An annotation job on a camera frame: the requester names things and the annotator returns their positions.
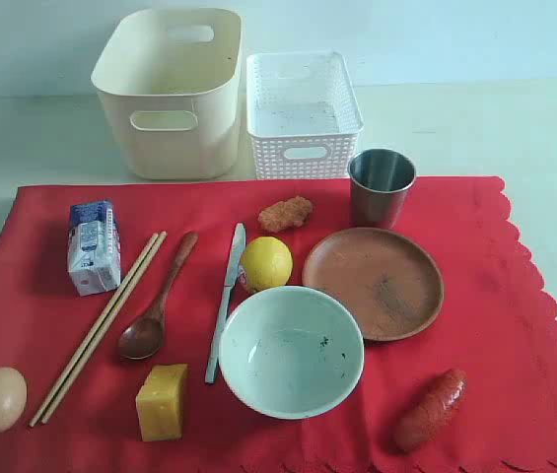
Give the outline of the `yellow lemon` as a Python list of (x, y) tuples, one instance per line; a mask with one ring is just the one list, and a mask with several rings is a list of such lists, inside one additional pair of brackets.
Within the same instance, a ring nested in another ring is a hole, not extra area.
[(240, 259), (239, 281), (254, 294), (284, 286), (291, 277), (293, 257), (289, 247), (274, 236), (260, 236), (251, 241)]

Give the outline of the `fried chicken nugget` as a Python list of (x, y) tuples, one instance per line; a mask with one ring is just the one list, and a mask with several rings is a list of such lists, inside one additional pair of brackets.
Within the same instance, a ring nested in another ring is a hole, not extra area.
[(257, 220), (264, 231), (279, 233), (301, 227), (312, 211), (313, 203), (310, 200), (295, 196), (263, 209)]

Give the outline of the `yellow cheese block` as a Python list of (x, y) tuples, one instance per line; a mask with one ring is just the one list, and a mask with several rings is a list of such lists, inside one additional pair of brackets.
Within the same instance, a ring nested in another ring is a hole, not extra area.
[(180, 439), (188, 364), (156, 365), (135, 398), (142, 441)]

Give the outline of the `red sausage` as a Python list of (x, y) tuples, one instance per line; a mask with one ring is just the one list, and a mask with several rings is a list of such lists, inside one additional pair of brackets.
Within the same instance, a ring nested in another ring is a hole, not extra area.
[(440, 375), (396, 423), (392, 433), (395, 446), (411, 452), (429, 442), (450, 423), (465, 388), (463, 370), (450, 369)]

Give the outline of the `silver table knife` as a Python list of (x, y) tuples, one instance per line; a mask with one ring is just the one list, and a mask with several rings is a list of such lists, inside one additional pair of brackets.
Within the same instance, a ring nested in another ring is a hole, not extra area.
[(216, 371), (218, 367), (218, 356), (219, 356), (221, 336), (228, 317), (231, 293), (238, 278), (240, 259), (244, 252), (245, 246), (246, 246), (245, 226), (243, 223), (237, 223), (235, 226), (235, 230), (231, 242), (229, 259), (226, 268), (224, 286), (223, 286), (223, 291), (221, 296), (221, 302), (217, 313), (209, 359), (207, 362), (206, 372), (204, 376), (204, 382), (206, 384), (213, 384), (215, 382)]

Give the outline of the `red scalloped table cloth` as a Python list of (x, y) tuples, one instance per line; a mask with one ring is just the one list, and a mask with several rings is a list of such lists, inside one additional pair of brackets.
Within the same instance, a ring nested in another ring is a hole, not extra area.
[[(421, 177), (397, 224), (437, 262), (439, 317), (425, 331), (366, 349), (363, 376), (332, 411), (280, 421), (204, 382), (234, 227), (302, 195), (313, 214), (284, 234), (297, 263), (349, 222), (344, 180), (28, 186), (0, 235), (0, 367), (27, 380), (32, 415), (108, 298), (80, 297), (66, 268), (74, 204), (107, 199), (129, 267), (156, 232), (167, 239), (116, 322), (45, 426), (0, 435), (0, 472), (557, 472), (557, 304), (510, 223), (497, 177)], [(136, 394), (150, 362), (116, 354), (123, 327), (158, 292), (181, 236), (199, 241), (169, 300), (159, 364), (188, 364), (183, 436), (144, 442)], [(450, 423), (403, 452), (393, 429), (444, 372), (466, 373)]]

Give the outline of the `stainless steel cup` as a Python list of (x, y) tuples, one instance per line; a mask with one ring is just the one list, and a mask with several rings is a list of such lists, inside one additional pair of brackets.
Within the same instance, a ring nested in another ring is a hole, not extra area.
[(416, 180), (417, 171), (399, 152), (368, 149), (351, 159), (348, 175), (352, 224), (391, 229)]

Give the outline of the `pale green bowl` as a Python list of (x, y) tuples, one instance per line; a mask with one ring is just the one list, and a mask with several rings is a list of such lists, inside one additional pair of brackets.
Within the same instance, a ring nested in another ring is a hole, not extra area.
[(355, 389), (365, 347), (350, 311), (302, 286), (259, 292), (240, 303), (223, 329), (218, 364), (233, 394), (268, 417), (326, 413)]

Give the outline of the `white woven plastic basket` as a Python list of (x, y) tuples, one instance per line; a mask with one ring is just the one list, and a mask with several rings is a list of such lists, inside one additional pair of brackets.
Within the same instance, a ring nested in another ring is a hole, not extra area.
[(342, 178), (364, 126), (336, 51), (249, 56), (246, 123), (258, 179)]

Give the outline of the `left wooden chopstick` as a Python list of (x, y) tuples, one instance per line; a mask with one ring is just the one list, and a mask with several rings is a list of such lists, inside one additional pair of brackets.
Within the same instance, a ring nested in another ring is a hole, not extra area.
[(50, 390), (46, 394), (44, 400), (42, 401), (39, 408), (37, 409), (34, 416), (32, 417), (32, 419), (29, 422), (29, 426), (31, 428), (36, 424), (36, 422), (39, 420), (41, 415), (45, 412), (46, 408), (50, 404), (51, 400), (53, 399), (53, 397), (55, 396), (55, 394), (57, 393), (59, 388), (62, 386), (62, 384), (64, 383), (64, 381), (66, 380), (66, 378), (68, 377), (70, 372), (74, 369), (78, 360), (81, 358), (81, 356), (85, 352), (86, 348), (88, 347), (88, 345), (90, 344), (90, 342), (92, 341), (92, 339), (94, 338), (96, 333), (99, 331), (103, 322), (106, 320), (108, 314), (111, 312), (113, 307), (116, 305), (117, 301), (120, 299), (120, 296), (122, 295), (124, 290), (128, 287), (129, 282), (133, 278), (134, 274), (138, 270), (138, 268), (139, 268), (140, 264), (142, 263), (142, 261), (144, 260), (144, 258), (147, 256), (149, 250), (156, 243), (159, 236), (160, 236), (159, 233), (152, 234), (152, 236), (150, 237), (148, 242), (145, 244), (142, 251), (137, 256), (133, 265), (130, 267), (129, 271), (127, 272), (124, 279), (120, 283), (119, 287), (116, 289), (115, 293), (113, 294), (113, 296), (111, 297), (109, 302), (106, 304), (106, 306), (104, 307), (103, 311), (101, 312), (101, 314), (99, 315), (97, 320), (93, 323), (89, 332), (87, 333), (87, 335), (85, 336), (85, 338), (83, 339), (83, 341), (81, 342), (79, 347), (75, 350), (71, 359), (66, 364), (65, 368), (63, 369), (63, 371), (61, 372), (61, 374), (59, 375), (57, 380), (54, 382), (54, 384), (52, 385), (52, 387), (50, 388)]

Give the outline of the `brown round plate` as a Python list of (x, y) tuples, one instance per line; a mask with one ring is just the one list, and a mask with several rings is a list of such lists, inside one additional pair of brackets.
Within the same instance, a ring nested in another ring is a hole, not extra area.
[(302, 284), (341, 302), (363, 338), (378, 342), (425, 330), (445, 298), (434, 259), (411, 239), (375, 228), (342, 230), (322, 239), (304, 262)]

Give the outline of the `brown wooden spoon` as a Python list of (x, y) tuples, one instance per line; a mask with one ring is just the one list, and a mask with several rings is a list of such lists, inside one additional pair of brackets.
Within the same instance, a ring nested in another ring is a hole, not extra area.
[(157, 297), (143, 314), (126, 327), (118, 339), (118, 354), (129, 360), (144, 360), (153, 356), (164, 344), (166, 304), (174, 280), (186, 258), (196, 245), (197, 232), (186, 233), (177, 247), (172, 267)]

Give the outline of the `blue white milk carton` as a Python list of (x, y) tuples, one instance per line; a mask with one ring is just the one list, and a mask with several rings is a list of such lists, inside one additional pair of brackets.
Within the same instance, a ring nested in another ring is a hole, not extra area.
[(120, 241), (110, 201), (77, 204), (70, 208), (67, 272), (81, 297), (119, 287)]

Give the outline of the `cream plastic bin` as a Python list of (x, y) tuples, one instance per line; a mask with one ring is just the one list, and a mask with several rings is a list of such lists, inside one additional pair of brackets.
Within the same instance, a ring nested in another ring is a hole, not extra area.
[(227, 172), (238, 156), (242, 20), (218, 8), (122, 19), (91, 75), (127, 166), (149, 179)]

